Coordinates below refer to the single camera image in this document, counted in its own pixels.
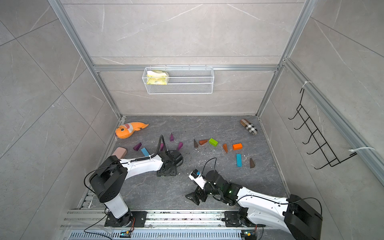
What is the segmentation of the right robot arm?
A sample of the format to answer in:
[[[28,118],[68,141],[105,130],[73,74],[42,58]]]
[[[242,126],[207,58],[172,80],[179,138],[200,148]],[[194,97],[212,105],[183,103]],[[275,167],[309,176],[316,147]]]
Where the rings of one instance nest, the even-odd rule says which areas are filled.
[[[227,182],[216,170],[204,175],[197,169],[189,178],[197,184],[186,198],[196,205],[208,197],[228,206],[238,206],[237,224],[251,227],[265,225],[292,234],[296,240],[319,240],[323,216],[305,199],[297,195],[289,198],[273,197],[254,192],[242,185]]]

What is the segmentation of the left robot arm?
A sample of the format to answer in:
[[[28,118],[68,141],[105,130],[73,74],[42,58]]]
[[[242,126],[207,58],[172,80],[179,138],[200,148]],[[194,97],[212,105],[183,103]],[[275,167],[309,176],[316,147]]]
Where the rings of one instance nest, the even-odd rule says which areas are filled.
[[[147,172],[156,172],[159,177],[175,176],[182,162],[183,156],[177,150],[129,160],[110,156],[92,172],[89,183],[116,220],[130,219],[132,214],[120,193],[125,180]]]

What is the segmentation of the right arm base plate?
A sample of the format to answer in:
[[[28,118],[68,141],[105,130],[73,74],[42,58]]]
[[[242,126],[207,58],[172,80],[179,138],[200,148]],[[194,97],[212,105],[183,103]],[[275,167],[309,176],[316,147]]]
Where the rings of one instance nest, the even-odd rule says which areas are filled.
[[[226,227],[266,227],[263,224],[253,224],[245,216],[236,211],[225,211],[224,217],[221,219],[225,223]]]

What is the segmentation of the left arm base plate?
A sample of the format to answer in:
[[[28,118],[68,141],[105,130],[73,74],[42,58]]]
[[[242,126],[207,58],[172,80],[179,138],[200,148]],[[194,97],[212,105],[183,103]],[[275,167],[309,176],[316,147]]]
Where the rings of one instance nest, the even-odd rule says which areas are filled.
[[[112,213],[108,213],[104,226],[124,228],[131,227],[134,224],[135,228],[142,228],[145,226],[147,213],[148,212],[146,211],[128,211],[119,219],[117,219]]]

